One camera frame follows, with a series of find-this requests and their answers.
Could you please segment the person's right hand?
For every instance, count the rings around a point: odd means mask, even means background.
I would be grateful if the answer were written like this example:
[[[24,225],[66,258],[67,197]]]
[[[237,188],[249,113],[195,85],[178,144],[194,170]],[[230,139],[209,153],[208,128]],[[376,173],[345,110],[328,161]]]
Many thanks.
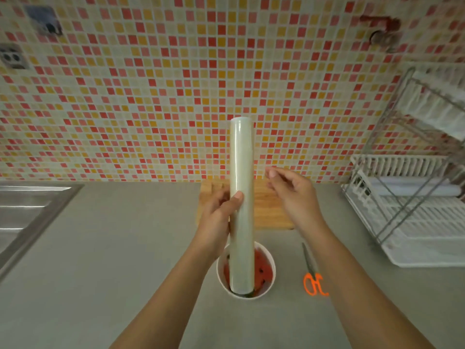
[[[268,180],[291,181],[291,214],[287,215],[304,238],[310,239],[328,229],[310,180],[295,171],[279,167],[267,167],[265,175]]]

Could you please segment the person's left hand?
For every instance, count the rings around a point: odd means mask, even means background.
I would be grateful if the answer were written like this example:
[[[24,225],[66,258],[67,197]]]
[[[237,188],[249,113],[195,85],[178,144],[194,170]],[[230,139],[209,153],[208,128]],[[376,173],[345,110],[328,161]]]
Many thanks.
[[[230,196],[228,188],[218,190],[211,195],[204,206],[195,233],[195,247],[204,252],[212,261],[222,254],[230,233],[230,217],[226,219],[222,215],[222,203]]]

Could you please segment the cling film roll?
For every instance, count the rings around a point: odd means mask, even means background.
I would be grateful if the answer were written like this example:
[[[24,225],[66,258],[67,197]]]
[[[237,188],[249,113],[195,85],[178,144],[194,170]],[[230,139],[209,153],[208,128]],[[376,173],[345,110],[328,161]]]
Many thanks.
[[[230,289],[241,296],[254,290],[254,130],[250,118],[230,121],[230,194],[241,192],[240,208],[231,217]]]

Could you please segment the person's left forearm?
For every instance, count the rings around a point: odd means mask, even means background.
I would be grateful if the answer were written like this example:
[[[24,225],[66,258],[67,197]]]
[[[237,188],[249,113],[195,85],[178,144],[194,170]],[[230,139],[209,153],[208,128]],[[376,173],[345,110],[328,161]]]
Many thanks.
[[[178,349],[206,274],[224,247],[193,241],[109,349]]]

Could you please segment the person's right forearm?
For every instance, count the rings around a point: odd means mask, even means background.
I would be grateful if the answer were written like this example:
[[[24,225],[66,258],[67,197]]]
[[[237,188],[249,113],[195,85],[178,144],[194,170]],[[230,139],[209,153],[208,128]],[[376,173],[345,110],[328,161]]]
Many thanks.
[[[435,349],[325,222],[299,225],[353,349]]]

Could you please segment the wooden cutting board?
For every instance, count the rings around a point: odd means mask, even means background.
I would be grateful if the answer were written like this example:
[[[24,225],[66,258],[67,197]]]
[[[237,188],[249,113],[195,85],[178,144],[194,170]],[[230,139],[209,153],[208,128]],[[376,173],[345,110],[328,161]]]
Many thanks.
[[[203,180],[197,206],[196,224],[199,224],[206,202],[218,190],[229,187],[229,180]],[[255,230],[293,230],[294,224],[282,208],[276,193],[267,186],[266,180],[254,180],[254,228]]]

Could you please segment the white rolling pin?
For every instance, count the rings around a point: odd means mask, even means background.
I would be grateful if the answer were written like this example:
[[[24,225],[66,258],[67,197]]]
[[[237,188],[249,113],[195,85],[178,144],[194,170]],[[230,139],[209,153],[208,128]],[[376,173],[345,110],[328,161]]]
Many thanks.
[[[462,188],[441,177],[368,177],[370,190],[379,196],[423,197],[431,192],[432,197],[459,197]]]

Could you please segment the white dish drying rack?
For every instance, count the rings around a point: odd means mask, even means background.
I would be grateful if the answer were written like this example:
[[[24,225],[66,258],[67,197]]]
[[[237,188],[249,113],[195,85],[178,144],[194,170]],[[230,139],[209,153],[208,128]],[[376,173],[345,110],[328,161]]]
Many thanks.
[[[342,191],[401,268],[465,268],[465,62],[406,62]]]

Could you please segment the stainless steel sink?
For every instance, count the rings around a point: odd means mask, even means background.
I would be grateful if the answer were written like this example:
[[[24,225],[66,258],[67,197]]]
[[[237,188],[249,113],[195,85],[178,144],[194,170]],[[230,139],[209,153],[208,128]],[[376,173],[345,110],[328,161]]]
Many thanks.
[[[83,187],[0,182],[0,284]]]

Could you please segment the orange-handled scissors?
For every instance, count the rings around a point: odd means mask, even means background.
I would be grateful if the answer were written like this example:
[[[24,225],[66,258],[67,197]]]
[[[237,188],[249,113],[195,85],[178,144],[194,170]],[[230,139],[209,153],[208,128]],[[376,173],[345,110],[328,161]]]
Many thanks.
[[[329,297],[328,292],[324,292],[322,289],[321,281],[323,277],[320,273],[315,271],[315,267],[313,266],[311,255],[306,247],[305,243],[302,242],[303,254],[305,258],[305,263],[307,267],[307,273],[304,275],[303,278],[303,286],[305,292],[310,296],[317,296],[321,295],[324,297]]]

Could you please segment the rusty wall pipe fitting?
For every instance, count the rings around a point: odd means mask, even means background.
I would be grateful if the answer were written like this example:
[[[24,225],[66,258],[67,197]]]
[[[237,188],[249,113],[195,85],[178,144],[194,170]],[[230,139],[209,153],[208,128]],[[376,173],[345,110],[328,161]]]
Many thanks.
[[[400,39],[402,34],[400,32],[402,21],[398,17],[390,16],[370,16],[361,15],[360,22],[369,23],[370,26],[381,24],[383,28],[373,31],[369,36],[369,46],[378,47],[386,53],[398,52]]]

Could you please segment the grey wall socket cover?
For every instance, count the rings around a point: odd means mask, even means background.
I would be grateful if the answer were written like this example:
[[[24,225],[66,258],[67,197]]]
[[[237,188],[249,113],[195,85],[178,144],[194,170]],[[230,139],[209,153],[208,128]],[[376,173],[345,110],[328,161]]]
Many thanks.
[[[55,11],[50,6],[25,5],[24,10],[31,21],[31,25],[39,35],[62,36],[61,23],[55,15]]]

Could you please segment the white wall socket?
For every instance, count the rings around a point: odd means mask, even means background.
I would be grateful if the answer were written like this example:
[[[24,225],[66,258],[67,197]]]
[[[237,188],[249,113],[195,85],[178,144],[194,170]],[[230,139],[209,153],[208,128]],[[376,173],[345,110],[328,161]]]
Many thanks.
[[[13,43],[0,43],[0,62],[9,69],[29,69],[29,64],[20,46]]]

